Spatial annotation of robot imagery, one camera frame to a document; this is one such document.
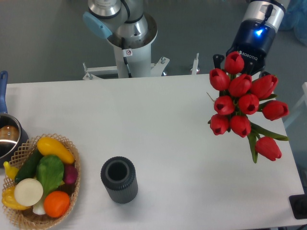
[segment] red tulip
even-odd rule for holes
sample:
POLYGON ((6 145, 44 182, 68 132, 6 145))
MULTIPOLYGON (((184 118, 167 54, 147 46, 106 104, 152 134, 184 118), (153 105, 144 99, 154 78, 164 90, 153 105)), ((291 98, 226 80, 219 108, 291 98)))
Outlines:
POLYGON ((273 138, 262 137, 256 142, 256 152, 262 156, 268 158, 271 161, 275 161, 276 158, 281 158, 282 153, 273 138))
POLYGON ((259 99, 253 94, 245 94, 240 97, 238 106, 243 113, 252 115, 258 110, 259 99))
POLYGON ((262 110, 265 118, 273 121, 289 114, 288 105, 280 101, 270 101, 262 110))
POLYGON ((278 83, 276 76, 270 74, 255 80, 250 91, 259 99, 265 99, 271 95, 278 83))
POLYGON ((250 122, 246 116, 233 116, 230 119, 230 127, 234 133, 242 138, 246 137, 251 131, 250 122))
POLYGON ((235 105, 230 96, 221 96, 215 100, 214 110, 220 115, 228 115, 234 112, 235 105))
POLYGON ((215 135, 224 134, 229 128, 229 121, 226 116, 215 114, 211 117, 210 128, 215 135))
POLYGON ((229 76, 221 69, 210 71, 210 84, 218 91, 227 90, 230 83, 229 76))
POLYGON ((230 82, 228 91, 234 97, 241 97, 247 93, 251 85, 251 76, 244 73, 230 82))
POLYGON ((226 57, 224 68, 230 74, 238 74, 244 68, 244 60, 237 51, 232 52, 226 57))

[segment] metal bracket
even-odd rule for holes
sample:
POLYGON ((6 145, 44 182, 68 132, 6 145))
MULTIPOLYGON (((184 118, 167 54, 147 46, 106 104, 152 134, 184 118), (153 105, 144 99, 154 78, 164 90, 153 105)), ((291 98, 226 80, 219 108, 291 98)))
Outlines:
MULTIPOLYGON (((162 76, 164 73, 164 69, 168 65, 169 61, 170 59, 166 57, 161 57, 156 64, 152 63, 151 77, 162 76)), ((101 80, 103 78, 97 77, 96 75, 109 75, 118 73, 116 66, 87 68, 85 63, 83 63, 83 68, 85 73, 83 80, 101 80)))
POLYGON ((191 75, 196 75, 200 71, 200 68, 198 67, 198 55, 199 53, 196 54, 196 58, 193 61, 193 68, 191 69, 191 75))
POLYGON ((154 67, 151 70, 151 76, 152 77, 161 77, 164 73, 164 69, 168 65, 170 59, 166 57, 161 57, 160 60, 157 62, 157 64, 154 65, 154 67))

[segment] tulip bouquet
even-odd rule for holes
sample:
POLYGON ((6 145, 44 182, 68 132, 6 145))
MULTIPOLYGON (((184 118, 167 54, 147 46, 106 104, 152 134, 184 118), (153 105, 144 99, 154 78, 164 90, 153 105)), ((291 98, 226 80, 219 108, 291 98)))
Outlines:
POLYGON ((238 52, 230 53, 221 69, 223 60, 222 55, 213 56, 215 69, 210 71, 210 83, 219 91, 219 97, 213 100, 217 114, 208 122, 210 128, 215 135, 232 130, 242 138, 247 137, 254 163, 258 153, 271 161, 281 158, 282 153, 274 139, 288 140, 288 137, 266 130, 248 119, 248 115, 256 112, 263 113, 271 121, 289 114, 286 103, 272 100, 277 97, 272 93, 278 83, 277 77, 264 72, 252 81, 252 62, 245 68, 247 73, 237 76, 244 68, 244 60, 238 52))

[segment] wicker basket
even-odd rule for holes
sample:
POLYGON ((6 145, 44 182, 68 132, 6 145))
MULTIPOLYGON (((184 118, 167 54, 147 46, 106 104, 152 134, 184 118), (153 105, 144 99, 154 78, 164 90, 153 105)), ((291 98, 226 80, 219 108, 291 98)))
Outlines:
MULTIPOLYGON (((7 218, 10 220, 14 226, 19 227, 23 230, 45 230, 51 228, 61 221, 63 221, 67 215, 71 212, 78 196, 79 187, 80 187, 80 177, 81 177, 81 167, 80 167, 80 159, 78 150, 74 146, 74 144, 69 141, 66 137, 62 137, 61 135, 57 134, 43 134, 41 136, 37 136, 36 138, 32 138, 31 140, 27 140, 26 143, 22 144, 18 148, 18 150, 12 156, 10 161, 10 165, 16 168, 21 168, 22 164, 28 158, 28 156, 33 152, 36 148, 36 143, 41 137, 52 137, 54 139, 59 140, 70 152, 74 155, 76 161, 74 163, 75 168, 78 171, 78 178, 75 184, 73 185, 61 185, 57 190, 66 192, 71 199, 71 204, 66 211, 66 213, 61 216, 60 218, 51 218, 47 214, 44 215, 36 215, 32 212, 32 208, 19 211, 15 209, 11 209, 9 207, 3 206, 4 213, 6 214, 7 218)), ((15 186, 15 183, 8 178, 7 176, 4 178, 3 184, 3 191, 6 188, 15 186)))

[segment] gray floor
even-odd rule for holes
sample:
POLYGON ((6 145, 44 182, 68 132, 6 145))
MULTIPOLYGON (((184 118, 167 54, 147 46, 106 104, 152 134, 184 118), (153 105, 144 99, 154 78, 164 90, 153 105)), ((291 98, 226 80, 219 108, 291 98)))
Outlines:
MULTIPOLYGON (((213 54, 231 46, 248 4, 245 0, 144 0, 158 25, 152 62, 171 59, 168 75, 189 74, 196 53, 201 73, 213 54)), ((114 66, 112 47, 82 21, 86 0, 0 0, 0 69, 9 83, 81 80, 87 67, 114 66)), ((266 70, 276 74, 279 100, 294 104, 307 81, 307 47, 292 31, 279 32, 266 70)), ((287 128, 299 172, 307 169, 307 109, 287 128)))

